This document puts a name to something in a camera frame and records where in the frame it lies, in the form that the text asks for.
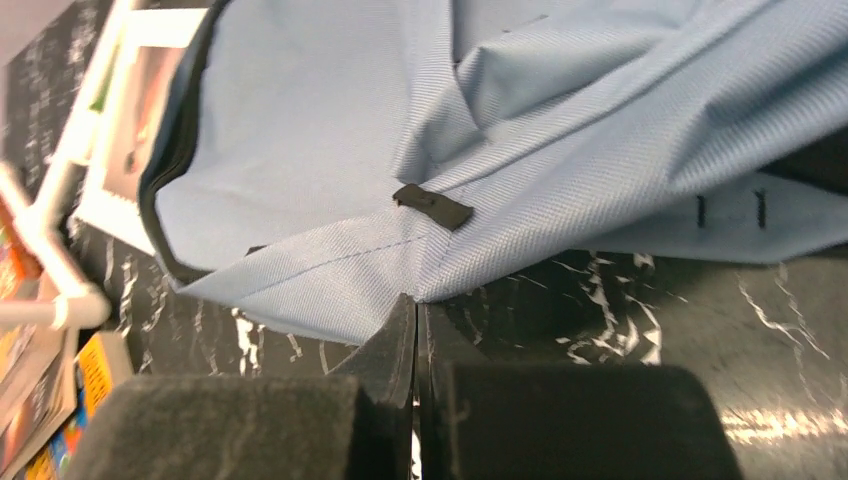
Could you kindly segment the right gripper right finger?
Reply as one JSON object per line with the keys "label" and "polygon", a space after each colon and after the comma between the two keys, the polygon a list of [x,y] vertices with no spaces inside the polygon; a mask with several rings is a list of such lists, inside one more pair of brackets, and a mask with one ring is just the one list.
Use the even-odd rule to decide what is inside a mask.
{"label": "right gripper right finger", "polygon": [[418,309],[428,479],[738,479],[712,400],[675,366],[496,362]]}

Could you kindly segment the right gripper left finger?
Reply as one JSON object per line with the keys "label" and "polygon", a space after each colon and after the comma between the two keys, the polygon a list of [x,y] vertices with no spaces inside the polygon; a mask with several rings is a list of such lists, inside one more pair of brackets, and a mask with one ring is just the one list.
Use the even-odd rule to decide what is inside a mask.
{"label": "right gripper left finger", "polygon": [[323,376],[137,375],[90,420],[70,479],[406,479],[416,305]]}

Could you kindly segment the blue backpack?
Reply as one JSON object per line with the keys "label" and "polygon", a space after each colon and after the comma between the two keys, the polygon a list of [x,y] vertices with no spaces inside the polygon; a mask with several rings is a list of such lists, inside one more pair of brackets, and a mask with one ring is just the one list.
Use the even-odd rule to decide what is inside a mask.
{"label": "blue backpack", "polygon": [[572,247],[847,239],[843,1],[218,1],[138,204],[182,294],[361,343]]}

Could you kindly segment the white photo cover book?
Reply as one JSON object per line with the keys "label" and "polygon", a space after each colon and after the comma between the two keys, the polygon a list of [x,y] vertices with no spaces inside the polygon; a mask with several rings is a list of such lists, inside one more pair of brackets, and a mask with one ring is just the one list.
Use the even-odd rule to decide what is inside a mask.
{"label": "white photo cover book", "polygon": [[97,119],[81,203],[74,216],[151,255],[137,202],[170,80],[204,8],[141,9],[121,15],[109,86]]}

